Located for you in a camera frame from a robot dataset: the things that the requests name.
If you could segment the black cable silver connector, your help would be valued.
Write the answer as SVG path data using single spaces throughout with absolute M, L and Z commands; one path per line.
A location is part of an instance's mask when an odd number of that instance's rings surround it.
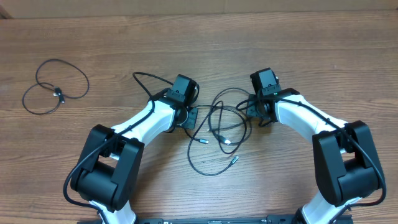
M 196 108 L 197 126 L 187 132 L 188 165 L 202 179 L 227 179 L 239 172 L 244 162 L 239 154 L 247 134 L 244 116 L 221 102 Z

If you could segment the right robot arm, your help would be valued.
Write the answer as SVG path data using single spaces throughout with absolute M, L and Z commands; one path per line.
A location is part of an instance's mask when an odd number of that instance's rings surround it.
M 269 215 L 268 223 L 352 223 L 345 211 L 386 198 L 386 181 L 368 125 L 336 119 L 297 90 L 282 89 L 270 68 L 250 75 L 254 93 L 243 103 L 249 116 L 279 122 L 313 147 L 318 193 L 293 215 Z

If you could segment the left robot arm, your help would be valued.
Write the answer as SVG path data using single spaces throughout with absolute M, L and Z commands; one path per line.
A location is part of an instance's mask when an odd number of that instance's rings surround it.
M 137 223 L 129 199 L 134 191 L 144 148 L 159 134 L 192 129 L 199 84 L 178 75 L 168 88 L 150 94 L 146 107 L 131 119 L 91 129 L 77 165 L 65 179 L 65 199 L 96 210 L 98 223 Z

